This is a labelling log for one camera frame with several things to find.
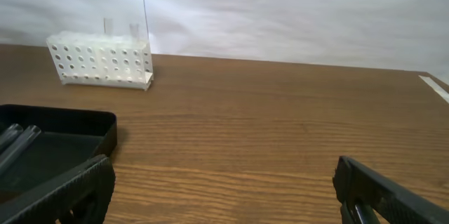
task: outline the brown wooden surface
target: brown wooden surface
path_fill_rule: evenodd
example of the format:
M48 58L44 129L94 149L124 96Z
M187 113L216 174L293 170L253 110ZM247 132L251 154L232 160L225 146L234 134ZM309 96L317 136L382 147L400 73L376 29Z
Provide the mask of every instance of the brown wooden surface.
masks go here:
M154 56L147 92L62 86L0 46L0 103L114 112L106 223L340 223L349 155L449 209L449 104L416 72Z

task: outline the white sheet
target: white sheet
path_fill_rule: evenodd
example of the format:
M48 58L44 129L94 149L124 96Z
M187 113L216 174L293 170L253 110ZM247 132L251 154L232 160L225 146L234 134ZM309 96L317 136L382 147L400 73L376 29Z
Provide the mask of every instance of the white sheet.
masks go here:
M143 21L141 0L0 2L3 43L43 46L62 29L101 32L105 16ZM147 17L154 53L420 70L449 83L448 2L147 0Z

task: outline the metal rod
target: metal rod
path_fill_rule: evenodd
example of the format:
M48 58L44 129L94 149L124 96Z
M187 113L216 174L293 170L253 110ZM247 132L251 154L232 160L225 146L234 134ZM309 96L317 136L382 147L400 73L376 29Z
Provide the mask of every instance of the metal rod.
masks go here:
M3 131L0 135L0 151L6 149L22 132L23 127L19 124L12 124Z
M25 151L33 140L41 133L37 126L28 126L3 153L0 154L0 176Z

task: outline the tabletop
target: tabletop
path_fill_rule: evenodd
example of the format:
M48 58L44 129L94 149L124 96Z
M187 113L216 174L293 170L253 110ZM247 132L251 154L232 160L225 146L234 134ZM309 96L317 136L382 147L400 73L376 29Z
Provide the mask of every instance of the tabletop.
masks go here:
M449 209L449 104L427 73L153 62L148 91L63 86L47 48L0 46L0 103L117 116L105 223L341 223L340 155Z

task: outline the wooden table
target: wooden table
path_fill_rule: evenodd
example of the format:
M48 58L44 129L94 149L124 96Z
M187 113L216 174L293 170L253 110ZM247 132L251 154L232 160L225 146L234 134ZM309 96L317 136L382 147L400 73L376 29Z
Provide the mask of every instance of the wooden table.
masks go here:
M340 155L449 209L449 104L425 73L168 55L154 70L147 92L62 86L47 48L0 46L0 103L117 115L106 223L340 223Z

